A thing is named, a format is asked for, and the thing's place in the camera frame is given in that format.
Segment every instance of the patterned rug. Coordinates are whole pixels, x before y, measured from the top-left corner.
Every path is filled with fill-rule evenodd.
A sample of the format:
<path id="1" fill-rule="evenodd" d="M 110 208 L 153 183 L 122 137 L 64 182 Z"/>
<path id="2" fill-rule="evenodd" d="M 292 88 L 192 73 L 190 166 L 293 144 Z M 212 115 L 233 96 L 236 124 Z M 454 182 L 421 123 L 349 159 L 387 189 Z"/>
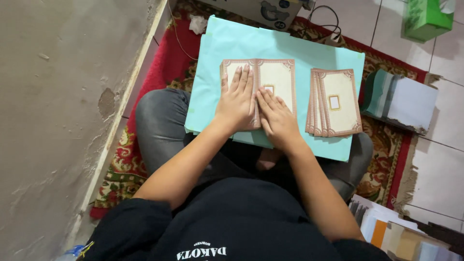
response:
<path id="1" fill-rule="evenodd" d="M 177 33 L 185 51 L 192 57 L 198 57 L 200 35 L 195 35 L 188 29 L 190 14 L 202 15 L 205 18 L 214 14 L 217 17 L 242 24 L 261 26 L 257 22 L 207 4 L 193 0 L 179 0 L 174 10 Z M 293 21 L 288 32 L 294 37 L 321 43 L 326 41 L 324 36 L 330 33 L 329 30 L 314 24 L 309 24 L 306 28 L 306 19 L 300 17 Z M 367 75 L 380 68 L 421 83 L 425 81 L 427 72 L 352 39 L 341 38 L 337 46 L 366 54 L 361 90 Z M 179 48 L 173 27 L 170 26 L 163 36 L 148 76 L 138 94 L 137 102 L 151 90 L 168 87 L 191 91 L 195 69 L 196 61 L 188 58 Z M 405 166 L 410 165 L 406 160 L 412 158 L 408 157 L 412 134 L 368 117 L 362 117 L 362 123 L 364 132 L 371 137 L 374 143 L 374 155 L 356 193 L 393 209 L 403 171 Z M 90 212 L 91 217 L 100 219 L 121 200 L 131 198 L 146 178 L 147 172 L 135 133 L 133 110 Z"/>

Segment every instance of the card stack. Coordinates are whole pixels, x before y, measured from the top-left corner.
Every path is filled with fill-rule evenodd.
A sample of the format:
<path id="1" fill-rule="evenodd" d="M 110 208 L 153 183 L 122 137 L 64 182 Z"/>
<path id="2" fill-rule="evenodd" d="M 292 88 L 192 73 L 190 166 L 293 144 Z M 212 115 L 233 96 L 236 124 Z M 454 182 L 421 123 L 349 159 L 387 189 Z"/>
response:
<path id="1" fill-rule="evenodd" d="M 336 137 L 362 132 L 353 69 L 311 69 L 305 131 Z"/>

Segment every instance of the crumpled paper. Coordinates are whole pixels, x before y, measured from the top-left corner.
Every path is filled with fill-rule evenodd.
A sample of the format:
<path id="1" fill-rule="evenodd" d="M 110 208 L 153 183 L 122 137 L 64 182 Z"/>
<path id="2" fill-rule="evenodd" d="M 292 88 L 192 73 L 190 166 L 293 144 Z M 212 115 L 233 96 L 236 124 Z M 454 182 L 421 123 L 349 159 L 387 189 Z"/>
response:
<path id="1" fill-rule="evenodd" d="M 205 31 L 208 20 L 203 16 L 190 15 L 190 26 L 188 29 L 192 30 L 195 34 L 201 34 Z"/>

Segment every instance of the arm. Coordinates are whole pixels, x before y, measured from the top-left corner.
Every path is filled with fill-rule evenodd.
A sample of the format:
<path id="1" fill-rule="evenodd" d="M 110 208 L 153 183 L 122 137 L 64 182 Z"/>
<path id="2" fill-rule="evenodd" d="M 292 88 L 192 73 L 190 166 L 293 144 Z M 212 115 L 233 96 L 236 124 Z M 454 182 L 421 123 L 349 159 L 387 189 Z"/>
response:
<path id="1" fill-rule="evenodd" d="M 254 97 L 253 72 L 248 65 L 243 72 L 241 66 L 237 68 L 230 88 L 225 74 L 214 119 L 189 145 L 157 169 L 134 198 L 166 201 L 171 209 L 182 205 L 227 139 L 251 121 Z"/>
<path id="2" fill-rule="evenodd" d="M 296 118 L 285 102 L 263 88 L 257 92 L 257 98 L 264 131 L 288 157 L 304 207 L 313 222 L 330 241 L 364 241 L 353 215 L 303 140 Z"/>

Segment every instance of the open folded card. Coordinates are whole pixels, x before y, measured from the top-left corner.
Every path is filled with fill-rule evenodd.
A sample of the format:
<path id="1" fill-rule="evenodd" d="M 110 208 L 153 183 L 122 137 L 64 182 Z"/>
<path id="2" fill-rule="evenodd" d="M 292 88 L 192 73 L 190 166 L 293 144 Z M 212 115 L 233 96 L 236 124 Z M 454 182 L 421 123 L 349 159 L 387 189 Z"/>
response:
<path id="1" fill-rule="evenodd" d="M 362 132 L 352 69 L 311 69 L 306 132 L 322 137 Z"/>
<path id="2" fill-rule="evenodd" d="M 274 95 L 281 97 L 285 104 L 296 115 L 295 96 L 295 60 L 293 59 L 224 59 L 219 67 L 220 76 L 225 72 L 229 75 L 228 84 L 232 83 L 232 76 L 238 66 L 244 67 L 249 64 L 254 71 L 253 91 L 259 86 L 271 91 Z M 255 115 L 246 130 L 255 130 L 261 127 L 259 119 L 258 104 L 256 104 Z"/>

